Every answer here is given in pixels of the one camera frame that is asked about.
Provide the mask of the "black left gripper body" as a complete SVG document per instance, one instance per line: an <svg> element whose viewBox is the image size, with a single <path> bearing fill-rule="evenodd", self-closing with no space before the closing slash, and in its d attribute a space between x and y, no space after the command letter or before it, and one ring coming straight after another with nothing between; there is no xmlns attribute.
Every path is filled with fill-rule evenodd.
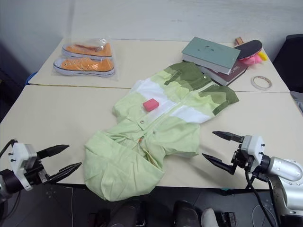
<svg viewBox="0 0 303 227"><path fill-rule="evenodd" d="M49 183L50 176L40 160L36 160L32 167L25 168L25 171L25 178L31 186Z"/></svg>

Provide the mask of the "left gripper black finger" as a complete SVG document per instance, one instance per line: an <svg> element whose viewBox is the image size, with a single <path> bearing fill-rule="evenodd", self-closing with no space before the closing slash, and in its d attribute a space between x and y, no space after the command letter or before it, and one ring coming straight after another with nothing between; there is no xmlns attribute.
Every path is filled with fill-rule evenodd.
<svg viewBox="0 0 303 227"><path fill-rule="evenodd" d="M78 162L60 169L58 173L49 177L48 183L54 184L65 179L66 177L70 176L74 171L76 171L81 166L81 164L81 162Z"/></svg>
<svg viewBox="0 0 303 227"><path fill-rule="evenodd" d="M36 153L36 159L41 160L46 157L52 157L54 155L61 153L63 150L67 149L68 147L69 145L61 144L61 145L55 145L49 148L45 148Z"/></svg>

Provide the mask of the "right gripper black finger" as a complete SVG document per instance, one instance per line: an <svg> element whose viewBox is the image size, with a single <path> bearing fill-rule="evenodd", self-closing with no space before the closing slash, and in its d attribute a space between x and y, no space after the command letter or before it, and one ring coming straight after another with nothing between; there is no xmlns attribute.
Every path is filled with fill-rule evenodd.
<svg viewBox="0 0 303 227"><path fill-rule="evenodd" d="M202 154L203 157L205 157L210 163L212 163L214 166L228 172L229 174L231 175L234 175L235 173L235 169L236 169L236 166L232 166L232 165L228 165L226 163L223 163L222 160L214 157L214 156L211 156L211 155L208 155L208 154Z"/></svg>
<svg viewBox="0 0 303 227"><path fill-rule="evenodd" d="M226 132L226 131L213 131L212 134L214 134L222 139L225 139L228 141L232 140L232 141L235 141L238 143L242 143L244 140L244 136L239 136L234 133L230 133L230 132Z"/></svg>

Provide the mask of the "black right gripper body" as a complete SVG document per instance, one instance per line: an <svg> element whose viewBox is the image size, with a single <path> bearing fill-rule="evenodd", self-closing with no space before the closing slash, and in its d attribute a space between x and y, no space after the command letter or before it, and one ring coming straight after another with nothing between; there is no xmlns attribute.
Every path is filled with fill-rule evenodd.
<svg viewBox="0 0 303 227"><path fill-rule="evenodd" d="M250 142L243 142L234 152L232 157L232 170L231 172L235 172L237 167L244 169L245 171L250 172L251 167L254 161L254 157L248 154Z"/></svg>

